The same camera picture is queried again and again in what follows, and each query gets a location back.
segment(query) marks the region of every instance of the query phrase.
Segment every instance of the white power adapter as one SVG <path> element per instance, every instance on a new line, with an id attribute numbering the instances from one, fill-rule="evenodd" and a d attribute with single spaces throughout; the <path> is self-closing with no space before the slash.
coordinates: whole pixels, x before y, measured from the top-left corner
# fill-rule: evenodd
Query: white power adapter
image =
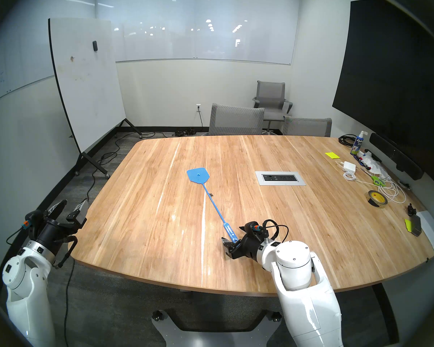
<path id="1" fill-rule="evenodd" d="M 355 174 L 355 169 L 357 168 L 357 166 L 355 165 L 355 164 L 353 164 L 353 163 L 349 163 L 348 161 L 345 161 L 343 164 L 342 164 L 342 169 L 345 171 L 345 172 L 348 172 L 348 173 L 352 173 L 352 174 Z"/>

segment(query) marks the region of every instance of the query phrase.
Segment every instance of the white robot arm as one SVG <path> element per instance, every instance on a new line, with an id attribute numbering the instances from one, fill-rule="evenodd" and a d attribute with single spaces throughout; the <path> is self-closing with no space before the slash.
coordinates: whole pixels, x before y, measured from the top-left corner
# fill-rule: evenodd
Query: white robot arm
<path id="1" fill-rule="evenodd" d="M 322 263 L 303 242 L 269 239 L 267 221 L 278 227 L 272 220 L 262 226 L 249 222 L 241 227 L 246 231 L 241 240 L 231 243 L 222 238 L 225 253 L 232 259 L 250 257 L 272 274 L 297 347 L 342 347 L 341 310 Z M 309 287 L 312 273 L 316 285 Z"/>
<path id="2" fill-rule="evenodd" d="M 77 244 L 76 237 L 69 235 L 75 234 L 86 221 L 88 203 L 84 201 L 67 216 L 72 224 L 56 222 L 66 203 L 63 200 L 46 213 L 36 210 L 26 215 L 23 226 L 29 229 L 30 240 L 3 268 L 8 317 L 34 347 L 56 345 L 47 297 L 48 274 L 52 266 L 60 268 L 69 257 Z M 61 245 L 70 241 L 73 244 L 67 254 L 58 265 L 53 265 Z"/>

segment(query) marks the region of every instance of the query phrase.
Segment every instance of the sticky note pad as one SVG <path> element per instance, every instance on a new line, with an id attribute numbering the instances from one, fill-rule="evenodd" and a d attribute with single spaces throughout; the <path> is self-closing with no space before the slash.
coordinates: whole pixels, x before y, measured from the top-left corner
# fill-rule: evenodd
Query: sticky note pad
<path id="1" fill-rule="evenodd" d="M 405 226 L 407 228 L 407 231 L 411 232 L 411 221 L 410 220 L 405 219 Z"/>
<path id="2" fill-rule="evenodd" d="M 339 159 L 339 156 L 334 154 L 333 152 L 331 153 L 325 153 L 327 156 L 329 156 L 331 159 Z"/>

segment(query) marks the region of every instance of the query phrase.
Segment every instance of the spray bottle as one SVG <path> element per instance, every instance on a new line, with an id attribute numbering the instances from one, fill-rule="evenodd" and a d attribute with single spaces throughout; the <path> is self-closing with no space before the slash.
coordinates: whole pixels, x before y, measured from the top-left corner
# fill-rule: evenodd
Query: spray bottle
<path id="1" fill-rule="evenodd" d="M 368 135 L 367 132 L 365 132 L 365 131 L 362 130 L 361 133 L 360 133 L 360 135 L 355 140 L 354 145 L 352 146 L 352 150 L 350 151 L 351 155 L 353 155 L 355 157 L 357 156 L 358 152 L 360 151 L 361 144 L 363 143 L 363 135 L 364 134 L 366 136 Z"/>

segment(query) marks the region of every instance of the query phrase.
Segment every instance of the conference table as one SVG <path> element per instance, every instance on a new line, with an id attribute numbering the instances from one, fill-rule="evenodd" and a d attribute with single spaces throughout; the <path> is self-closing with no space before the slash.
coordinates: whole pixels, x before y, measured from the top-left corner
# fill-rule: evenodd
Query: conference table
<path id="1" fill-rule="evenodd" d="M 340 158 L 331 159 L 325 153 Z M 336 162 L 354 162 L 337 138 L 197 136 L 139 141 L 93 201 L 72 256 L 129 279 L 190 291 L 276 296 L 269 272 L 224 253 L 222 220 L 187 170 L 204 167 L 206 188 L 238 238 L 239 226 L 272 219 L 305 242 L 336 292 L 376 284 L 434 256 L 424 232 L 405 228 L 404 204 L 368 203 L 368 184 L 347 181 Z M 260 186 L 255 171 L 299 172 L 305 186 Z M 359 168 L 357 179 L 373 182 Z M 280 227 L 277 238 L 282 241 Z"/>

